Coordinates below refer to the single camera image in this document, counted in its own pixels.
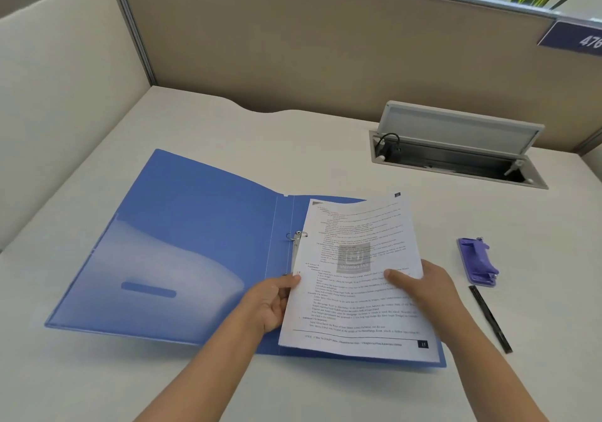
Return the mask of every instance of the purple hole punch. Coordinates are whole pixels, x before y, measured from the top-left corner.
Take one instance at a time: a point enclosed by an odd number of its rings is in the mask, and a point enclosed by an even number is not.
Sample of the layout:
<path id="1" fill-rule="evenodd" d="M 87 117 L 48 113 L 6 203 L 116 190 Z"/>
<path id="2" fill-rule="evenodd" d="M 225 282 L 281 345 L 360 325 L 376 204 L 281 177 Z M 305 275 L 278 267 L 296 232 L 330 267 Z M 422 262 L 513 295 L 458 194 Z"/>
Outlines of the purple hole punch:
<path id="1" fill-rule="evenodd" d="M 486 252 L 489 246 L 483 242 L 483 238 L 459 238 L 457 245 L 460 248 L 468 280 L 479 286 L 495 286 L 495 280 L 500 272 L 491 265 Z"/>

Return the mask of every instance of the paper sheet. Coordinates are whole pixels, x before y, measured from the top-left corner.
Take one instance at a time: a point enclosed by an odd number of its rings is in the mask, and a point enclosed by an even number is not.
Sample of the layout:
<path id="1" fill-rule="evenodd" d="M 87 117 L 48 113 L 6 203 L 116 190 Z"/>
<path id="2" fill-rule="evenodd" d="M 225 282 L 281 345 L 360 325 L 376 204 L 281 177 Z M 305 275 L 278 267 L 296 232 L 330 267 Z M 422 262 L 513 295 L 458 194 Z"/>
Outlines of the paper sheet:
<path id="1" fill-rule="evenodd" d="M 432 326 L 387 268 L 422 277 L 409 203 L 400 193 L 347 205 L 309 202 L 279 344 L 335 354 L 438 362 Z"/>

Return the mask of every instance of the desk power outlet box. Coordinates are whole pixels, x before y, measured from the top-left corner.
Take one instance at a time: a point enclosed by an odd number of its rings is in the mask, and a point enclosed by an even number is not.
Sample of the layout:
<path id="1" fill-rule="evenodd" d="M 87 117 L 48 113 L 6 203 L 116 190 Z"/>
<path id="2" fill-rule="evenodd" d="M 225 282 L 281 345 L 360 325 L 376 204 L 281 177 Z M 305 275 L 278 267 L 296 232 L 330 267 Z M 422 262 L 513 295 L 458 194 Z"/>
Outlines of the desk power outlet box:
<path id="1" fill-rule="evenodd" d="M 390 101 L 369 136 L 374 163 L 548 189 L 525 155 L 543 130 L 530 122 Z"/>

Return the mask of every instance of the open outlet lid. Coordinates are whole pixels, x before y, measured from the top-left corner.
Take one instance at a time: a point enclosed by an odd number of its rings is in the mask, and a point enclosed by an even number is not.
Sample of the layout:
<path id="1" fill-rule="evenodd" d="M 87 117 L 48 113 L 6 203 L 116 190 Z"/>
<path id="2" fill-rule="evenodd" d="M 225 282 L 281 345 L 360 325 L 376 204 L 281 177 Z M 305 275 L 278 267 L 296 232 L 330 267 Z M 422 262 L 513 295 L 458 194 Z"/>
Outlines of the open outlet lid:
<path id="1" fill-rule="evenodd" d="M 522 156 L 546 127 L 542 124 L 388 101 L 378 133 L 458 150 Z"/>

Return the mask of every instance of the left hand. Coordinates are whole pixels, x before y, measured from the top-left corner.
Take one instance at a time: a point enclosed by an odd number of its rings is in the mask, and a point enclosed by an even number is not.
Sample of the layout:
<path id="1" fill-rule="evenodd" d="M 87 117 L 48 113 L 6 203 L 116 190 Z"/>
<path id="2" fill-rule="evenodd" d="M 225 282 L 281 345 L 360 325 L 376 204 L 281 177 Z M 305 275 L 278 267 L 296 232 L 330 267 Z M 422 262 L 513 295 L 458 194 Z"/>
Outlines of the left hand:
<path id="1" fill-rule="evenodd" d="M 271 332 L 282 325 L 288 293 L 290 289 L 297 287 L 299 281 L 301 276 L 298 274 L 286 274 L 261 281 L 247 291 L 238 307 L 251 315 L 262 334 Z"/>

